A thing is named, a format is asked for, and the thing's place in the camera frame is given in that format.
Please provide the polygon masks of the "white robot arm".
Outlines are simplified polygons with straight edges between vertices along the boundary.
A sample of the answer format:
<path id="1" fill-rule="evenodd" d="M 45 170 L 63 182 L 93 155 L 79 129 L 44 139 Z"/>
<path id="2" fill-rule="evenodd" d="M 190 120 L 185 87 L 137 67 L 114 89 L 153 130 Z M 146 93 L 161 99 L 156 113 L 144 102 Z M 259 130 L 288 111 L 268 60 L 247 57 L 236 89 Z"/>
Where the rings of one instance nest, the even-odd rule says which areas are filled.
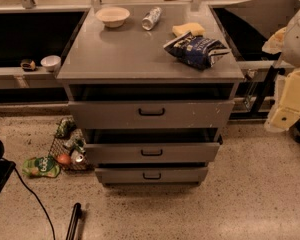
<path id="1" fill-rule="evenodd" d="M 270 54 L 280 53 L 274 68 L 282 64 L 292 68 L 290 73 L 275 81 L 275 104 L 264 124 L 270 132 L 287 131 L 300 119 L 300 9 L 286 27 L 266 41 L 262 50 Z"/>

